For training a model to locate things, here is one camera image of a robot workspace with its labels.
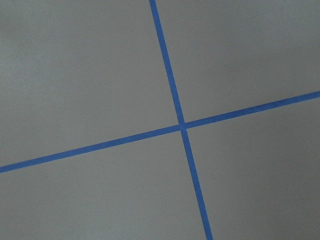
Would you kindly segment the blue tape strip lengthwise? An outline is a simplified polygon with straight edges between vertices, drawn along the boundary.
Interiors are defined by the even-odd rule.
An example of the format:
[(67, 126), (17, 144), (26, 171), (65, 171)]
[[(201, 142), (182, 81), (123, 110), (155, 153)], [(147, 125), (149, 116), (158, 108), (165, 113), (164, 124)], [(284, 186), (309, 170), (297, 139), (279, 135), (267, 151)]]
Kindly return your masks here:
[(158, 39), (163, 63), (164, 63), (165, 72), (168, 79), (168, 84), (169, 84), (170, 93), (171, 93), (171, 97), (172, 97), (172, 101), (175, 109), (175, 114), (178, 121), (178, 127), (179, 127), (180, 135), (182, 138), (184, 150), (185, 150), (185, 155), (187, 158), (188, 168), (189, 168), (190, 176), (192, 179), (192, 184), (193, 184), (193, 188), (194, 188), (194, 192), (197, 200), (197, 205), (200, 212), (202, 226), (204, 229), (206, 239), (213, 240), (214, 237), (212, 234), (210, 221), (208, 218), (208, 213), (207, 213), (207, 209), (206, 209), (206, 205), (205, 205), (205, 201), (202, 193), (202, 188), (201, 188), (197, 167), (196, 167), (196, 163), (195, 163), (195, 159), (194, 159), (194, 155), (193, 155), (193, 151), (190, 143), (190, 138), (188, 135), (188, 130), (186, 128), (184, 114), (183, 114), (183, 110), (182, 110), (182, 106), (179, 98), (175, 76), (172, 70), (170, 56), (169, 56), (169, 52), (166, 45), (165, 35), (164, 35), (162, 24), (161, 24), (157, 3), (155, 0), (150, 0), (149, 5), (152, 13), (152, 18), (153, 18), (153, 22), (154, 22), (154, 26), (157, 34), (157, 39)]

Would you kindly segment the blue tape strip crosswise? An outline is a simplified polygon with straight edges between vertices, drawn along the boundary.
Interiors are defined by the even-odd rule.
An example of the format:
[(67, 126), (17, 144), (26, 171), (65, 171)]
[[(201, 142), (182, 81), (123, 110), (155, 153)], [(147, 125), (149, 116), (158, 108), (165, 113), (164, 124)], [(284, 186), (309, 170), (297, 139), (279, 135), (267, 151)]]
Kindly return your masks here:
[(0, 172), (6, 173), (6, 172), (22, 169), (22, 168), (28, 168), (35, 165), (40, 165), (48, 162), (53, 162), (53, 161), (57, 161), (57, 160), (61, 160), (61, 159), (65, 159), (73, 156), (78, 156), (78, 155), (82, 155), (90, 152), (95, 152), (95, 151), (119, 146), (119, 145), (124, 145), (127, 143), (137, 142), (144, 139), (149, 139), (157, 136), (178, 132), (182, 128), (191, 129), (199, 126), (222, 122), (229, 119), (234, 119), (234, 118), (238, 118), (238, 117), (242, 117), (250, 114), (268, 111), (268, 110), (279, 108), (279, 107), (284, 107), (284, 106), (288, 106), (288, 105), (292, 105), (292, 104), (296, 104), (304, 101), (317, 99), (319, 97), (320, 97), (319, 91), (302, 94), (302, 95), (281, 99), (281, 100), (277, 100), (277, 101), (273, 101), (273, 102), (269, 102), (261, 105), (256, 105), (256, 106), (252, 106), (252, 107), (248, 107), (240, 110), (235, 110), (235, 111), (231, 111), (223, 114), (218, 114), (218, 115), (214, 115), (206, 118), (189, 121), (184, 123), (182, 126), (172, 125), (164, 128), (159, 128), (156, 130), (151, 130), (151, 131), (147, 131), (139, 134), (134, 134), (134, 135), (130, 135), (122, 138), (117, 138), (117, 139), (93, 144), (93, 145), (88, 145), (88, 146), (71, 149), (71, 150), (67, 150), (67, 151), (63, 151), (63, 152), (59, 152), (51, 155), (46, 155), (46, 156), (37, 157), (34, 159), (29, 159), (21, 162), (4, 165), (0, 167)]

